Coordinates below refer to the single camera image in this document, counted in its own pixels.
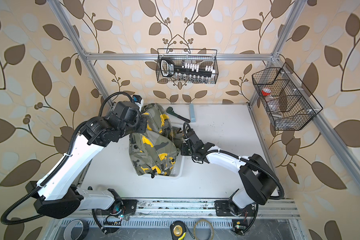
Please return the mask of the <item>white plastic basket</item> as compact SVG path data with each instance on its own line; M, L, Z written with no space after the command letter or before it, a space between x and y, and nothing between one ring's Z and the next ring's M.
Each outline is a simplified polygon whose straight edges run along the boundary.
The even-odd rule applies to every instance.
M183 169L181 147L184 132L180 123L174 123L170 129L162 129L158 133L147 129L139 138L142 140L142 165L137 167L140 175L151 178L179 178Z

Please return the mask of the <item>camouflage trousers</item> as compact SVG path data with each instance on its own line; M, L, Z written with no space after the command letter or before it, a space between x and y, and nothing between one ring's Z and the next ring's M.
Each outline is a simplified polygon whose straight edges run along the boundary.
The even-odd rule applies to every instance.
M184 132L171 124L165 109L157 103L142 108L147 119L143 134L130 134L129 155L137 175L169 176L181 150Z

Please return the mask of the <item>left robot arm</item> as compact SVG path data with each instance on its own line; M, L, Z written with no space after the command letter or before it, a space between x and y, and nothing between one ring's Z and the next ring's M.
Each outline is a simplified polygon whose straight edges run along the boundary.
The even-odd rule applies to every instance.
M147 119L141 110L144 101L139 95L116 92L107 97L124 95L128 101L118 102L106 116L98 115L77 126L68 150L42 179L27 184L27 195L16 201L1 216L4 225L17 225L47 216L63 219L75 211L105 210L112 214L122 207L122 199L114 189L85 190L73 184L89 162L111 142L132 134L144 133ZM37 215L9 220L8 215L29 198L35 198Z

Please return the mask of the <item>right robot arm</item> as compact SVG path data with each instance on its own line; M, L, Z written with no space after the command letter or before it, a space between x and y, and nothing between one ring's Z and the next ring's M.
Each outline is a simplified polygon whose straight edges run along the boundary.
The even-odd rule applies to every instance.
M203 143L189 123L183 124L184 143L182 155L190 156L197 164L214 164L238 174L243 187L236 190L226 201L223 210L240 216L246 208L265 205L269 199L282 200L285 190L275 172L258 154L239 156L222 150L212 143Z

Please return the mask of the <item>light blue sanding block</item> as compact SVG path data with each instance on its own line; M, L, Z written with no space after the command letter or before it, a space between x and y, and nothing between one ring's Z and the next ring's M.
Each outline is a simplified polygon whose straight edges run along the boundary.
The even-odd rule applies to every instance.
M189 112L190 112L191 123L195 123L196 122L196 114L195 114L194 104L189 105Z

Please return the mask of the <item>black socket set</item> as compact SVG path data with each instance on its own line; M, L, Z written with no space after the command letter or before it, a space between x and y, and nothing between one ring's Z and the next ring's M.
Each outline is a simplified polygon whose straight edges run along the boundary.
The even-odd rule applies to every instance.
M180 65L176 65L175 62L169 58L161 58L159 62L160 72L164 77L172 77L175 74L212 77L216 73L215 70L202 70L200 65L187 64L185 61L182 61Z

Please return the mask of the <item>yellow tape measure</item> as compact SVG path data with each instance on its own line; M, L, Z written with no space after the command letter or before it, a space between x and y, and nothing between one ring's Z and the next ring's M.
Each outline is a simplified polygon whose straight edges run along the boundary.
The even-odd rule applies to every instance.
M187 234L187 227L182 221L175 221L170 225L172 240L183 240Z

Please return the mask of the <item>grey tape roll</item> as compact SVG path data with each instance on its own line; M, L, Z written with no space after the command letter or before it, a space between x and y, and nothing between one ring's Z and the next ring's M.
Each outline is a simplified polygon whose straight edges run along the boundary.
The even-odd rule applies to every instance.
M63 232L64 240L84 240L89 233L90 225L87 221L75 219L68 223Z

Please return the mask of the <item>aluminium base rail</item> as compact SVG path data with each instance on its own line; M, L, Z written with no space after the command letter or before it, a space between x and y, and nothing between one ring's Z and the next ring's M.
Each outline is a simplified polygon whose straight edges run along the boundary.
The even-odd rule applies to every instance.
M229 218L235 217L227 199L126 198L124 214L130 218ZM258 209L260 219L300 219L292 200L269 200Z

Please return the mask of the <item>aluminium frame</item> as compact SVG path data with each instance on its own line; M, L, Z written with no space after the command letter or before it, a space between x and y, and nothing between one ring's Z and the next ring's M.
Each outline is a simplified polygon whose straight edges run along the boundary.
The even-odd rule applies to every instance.
M164 58L166 61L171 60L188 60L190 57L196 57L201 59L204 57L203 54L192 54L191 52L184 52L179 50L178 52L169 52L165 50L164 53L156 54L94 54L88 53L84 49L79 37L76 34L73 26L71 25L67 15L63 10L63 4L60 1L49 1L50 8L55 14L56 18L62 25L64 31L68 35L69 40L71 41L75 51L78 53L81 60L84 62L84 66L89 71L90 76L94 80L96 87L100 89L100 93L109 95L107 92L102 80L97 73L93 61L94 60L111 60L111 61L143 61L143 60L157 60L156 70L159 71L161 68L161 59ZM346 147L346 144L341 140L340 136L336 133L335 129L330 127L329 122L325 119L324 115L316 110L319 103L314 103L312 98L307 95L303 90L303 81L298 75L292 70L292 67L287 63L284 63L280 60L281 44L277 43L276 50L271 54L206 54L205 56L210 61L266 61L265 70L261 71L261 80L270 80L271 78L271 69L279 68L277 72L278 75L283 75L290 80L291 83L295 85L295 91L298 92L299 96L311 106L315 116L310 120L313 122L321 135L326 139L327 143L339 158L340 162L344 165L345 169L351 175L354 183L360 190L360 163L358 163L355 155L351 152L350 149Z

